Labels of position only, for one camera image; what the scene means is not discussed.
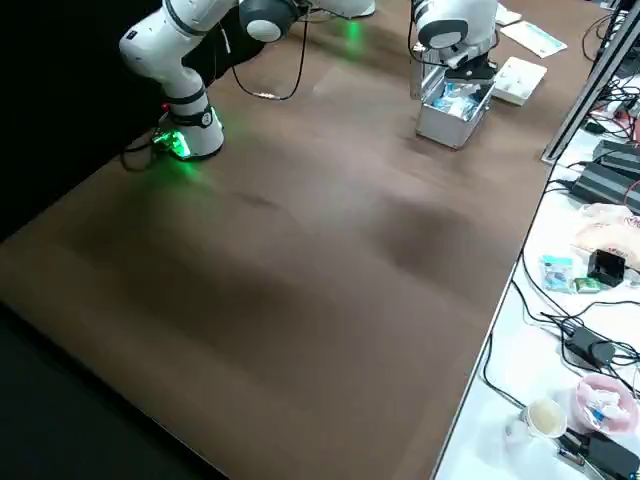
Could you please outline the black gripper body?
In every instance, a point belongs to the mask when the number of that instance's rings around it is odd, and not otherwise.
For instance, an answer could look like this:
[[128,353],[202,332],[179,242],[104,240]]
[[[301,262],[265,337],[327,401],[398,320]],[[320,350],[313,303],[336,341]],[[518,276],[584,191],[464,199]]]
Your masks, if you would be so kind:
[[498,64],[487,55],[475,57],[456,69],[448,69],[444,74],[446,82],[453,84],[489,85],[494,82]]

